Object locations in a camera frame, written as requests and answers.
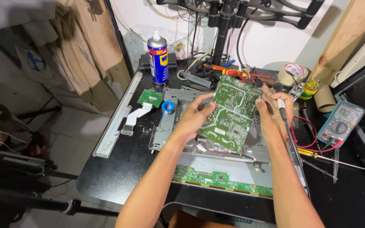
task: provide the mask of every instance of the power supply board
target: power supply board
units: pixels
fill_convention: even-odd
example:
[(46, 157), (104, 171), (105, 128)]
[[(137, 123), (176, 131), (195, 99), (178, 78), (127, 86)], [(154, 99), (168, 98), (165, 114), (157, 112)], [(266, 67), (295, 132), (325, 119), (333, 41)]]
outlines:
[(198, 172), (192, 167), (177, 165), (172, 180), (204, 187), (272, 197), (272, 188), (230, 181), (229, 174), (224, 172)]
[(138, 104), (143, 104), (143, 102), (152, 104), (154, 107), (159, 107), (161, 101), (163, 100), (163, 93), (156, 92), (153, 90), (144, 90), (142, 95), (138, 99)]
[(262, 91), (234, 77), (222, 75), (215, 90), (215, 110), (197, 131), (200, 136), (240, 152), (256, 112)]

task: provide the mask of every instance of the small green circuit board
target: small green circuit board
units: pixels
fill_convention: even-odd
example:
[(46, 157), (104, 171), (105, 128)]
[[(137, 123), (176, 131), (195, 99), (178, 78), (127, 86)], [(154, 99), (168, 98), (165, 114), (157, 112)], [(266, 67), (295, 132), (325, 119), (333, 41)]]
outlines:
[(143, 104), (143, 102), (152, 104), (154, 107), (159, 107), (161, 100), (163, 99), (162, 92), (156, 92), (153, 90), (144, 90), (142, 95), (140, 95), (138, 103)]
[(229, 174), (224, 172), (197, 172), (194, 168), (177, 165), (172, 180), (228, 191), (272, 197), (272, 188), (229, 181)]
[(240, 152), (256, 112), (255, 101), (262, 91), (234, 77), (222, 75), (215, 90), (215, 110), (197, 133)]

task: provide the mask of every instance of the cardboard tube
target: cardboard tube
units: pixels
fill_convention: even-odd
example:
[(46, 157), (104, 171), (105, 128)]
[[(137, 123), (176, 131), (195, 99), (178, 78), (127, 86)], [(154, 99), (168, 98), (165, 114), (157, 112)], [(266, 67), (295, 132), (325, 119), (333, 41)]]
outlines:
[(308, 70), (305, 67), (295, 63), (287, 63), (283, 65), (278, 72), (278, 80), (283, 85), (295, 86), (294, 79), (297, 81), (297, 84), (299, 84), (307, 75)]
[(333, 111), (336, 106), (336, 101), (333, 98), (329, 85), (323, 85), (322, 87), (319, 87), (318, 91), (313, 97), (315, 98), (317, 109), (320, 112)]

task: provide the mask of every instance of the blue solder spool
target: blue solder spool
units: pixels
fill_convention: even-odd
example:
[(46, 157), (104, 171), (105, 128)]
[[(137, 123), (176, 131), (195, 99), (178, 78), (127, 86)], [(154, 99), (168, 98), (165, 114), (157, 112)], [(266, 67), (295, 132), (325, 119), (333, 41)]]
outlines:
[(174, 103), (171, 101), (164, 101), (161, 105), (161, 110), (164, 114), (170, 115), (174, 113)]

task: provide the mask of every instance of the black desk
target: black desk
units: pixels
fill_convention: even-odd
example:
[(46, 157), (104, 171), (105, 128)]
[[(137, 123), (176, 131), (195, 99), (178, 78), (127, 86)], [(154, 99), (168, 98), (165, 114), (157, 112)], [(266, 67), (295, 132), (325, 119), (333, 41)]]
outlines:
[[(175, 77), (176, 72), (176, 69), (170, 70), (168, 86), (170, 88), (189, 86), (189, 82)], [(275, 71), (261, 69), (258, 69), (257, 73), (276, 74)], [(150, 71), (143, 72), (143, 79), (129, 104), (133, 107), (132, 110), (141, 107), (137, 104), (140, 94), (153, 85)], [(308, 101), (307, 106), (311, 107), (308, 112), (311, 113), (312, 122), (320, 127), (324, 121), (319, 112), (312, 115), (316, 109), (314, 101)], [(161, 110), (154, 109), (138, 118), (133, 136), (120, 135), (108, 159), (91, 155), (77, 179), (77, 191), (93, 198), (124, 204), (156, 157), (148, 149), (151, 134), (148, 129), (152, 129), (154, 125), (158, 126), (160, 116)], [(296, 134), (300, 142), (310, 142), (305, 125), (297, 129)], [(342, 147), (340, 160), (362, 165), (359, 164), (360, 159), (356, 154), (347, 150), (346, 146)], [(332, 172), (331, 163), (312, 162)], [(364, 171), (345, 170), (340, 166), (339, 181), (336, 185), (333, 185), (332, 179), (324, 177), (309, 167), (305, 167), (305, 175), (312, 195), (312, 203), (327, 227), (365, 225), (365, 194), (360, 193), (365, 193)], [(273, 202), (268, 198), (172, 182), (165, 203), (172, 202), (275, 223)]]

